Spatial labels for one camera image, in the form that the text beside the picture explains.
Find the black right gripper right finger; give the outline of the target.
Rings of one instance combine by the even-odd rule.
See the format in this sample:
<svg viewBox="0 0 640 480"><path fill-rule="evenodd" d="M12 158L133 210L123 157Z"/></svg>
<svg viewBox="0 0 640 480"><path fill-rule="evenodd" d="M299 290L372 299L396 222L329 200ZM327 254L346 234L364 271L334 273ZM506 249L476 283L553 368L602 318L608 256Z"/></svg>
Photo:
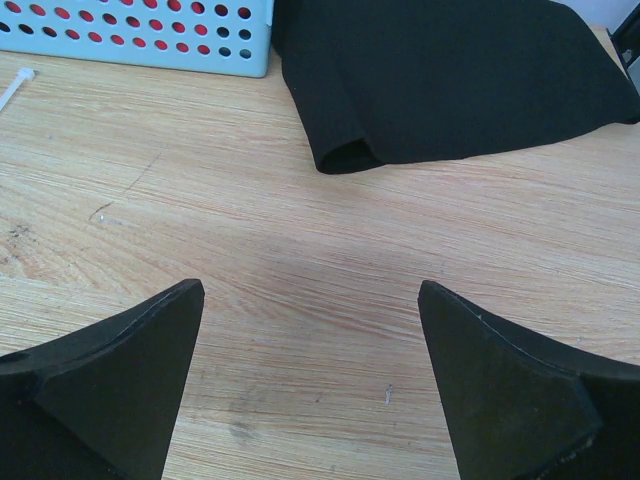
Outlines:
<svg viewBox="0 0 640 480"><path fill-rule="evenodd" d="M418 306L463 479L636 479L639 368L506 320L434 282Z"/></svg>

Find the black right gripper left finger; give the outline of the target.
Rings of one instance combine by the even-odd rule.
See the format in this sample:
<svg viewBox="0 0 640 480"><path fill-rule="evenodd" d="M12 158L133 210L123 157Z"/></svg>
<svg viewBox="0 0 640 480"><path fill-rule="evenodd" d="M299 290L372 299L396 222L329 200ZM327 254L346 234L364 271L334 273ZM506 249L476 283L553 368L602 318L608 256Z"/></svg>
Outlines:
<svg viewBox="0 0 640 480"><path fill-rule="evenodd" d="M203 307L202 283L186 279L2 356L2 478L161 478Z"/></svg>

